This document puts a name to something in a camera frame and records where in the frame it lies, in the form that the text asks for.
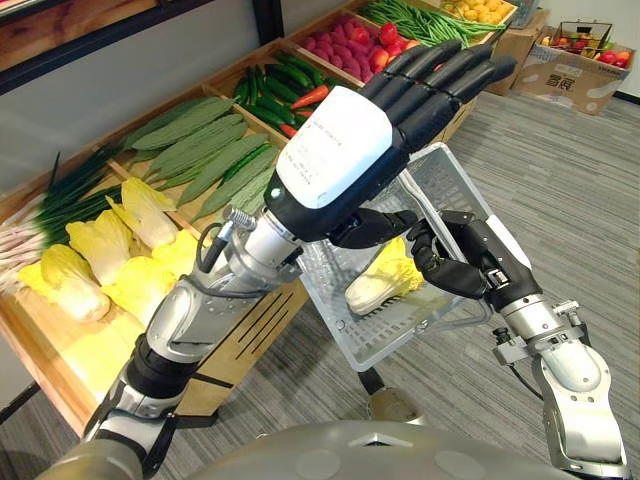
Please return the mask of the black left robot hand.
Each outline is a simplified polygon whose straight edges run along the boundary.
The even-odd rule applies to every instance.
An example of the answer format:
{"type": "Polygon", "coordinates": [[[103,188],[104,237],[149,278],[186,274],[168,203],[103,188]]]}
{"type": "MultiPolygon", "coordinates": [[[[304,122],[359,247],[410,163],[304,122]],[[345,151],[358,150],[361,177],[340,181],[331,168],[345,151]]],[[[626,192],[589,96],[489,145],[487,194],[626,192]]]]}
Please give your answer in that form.
{"type": "Polygon", "coordinates": [[[279,154],[258,224],[294,242],[328,238],[516,64],[449,40],[403,51],[359,90],[334,87],[279,154]]]}

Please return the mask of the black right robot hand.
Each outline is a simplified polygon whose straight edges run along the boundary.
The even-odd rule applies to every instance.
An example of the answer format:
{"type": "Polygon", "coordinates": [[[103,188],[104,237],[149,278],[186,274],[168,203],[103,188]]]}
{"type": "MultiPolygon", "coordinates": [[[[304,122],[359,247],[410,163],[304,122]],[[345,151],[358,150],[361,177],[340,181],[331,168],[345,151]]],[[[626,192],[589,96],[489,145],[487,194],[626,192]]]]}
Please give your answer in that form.
{"type": "Polygon", "coordinates": [[[432,248],[436,234],[424,219],[407,233],[416,269],[447,292],[485,299],[495,311],[543,292],[531,270],[516,259],[489,225],[470,212],[446,210],[442,219],[466,262],[441,256],[432,248]]]}

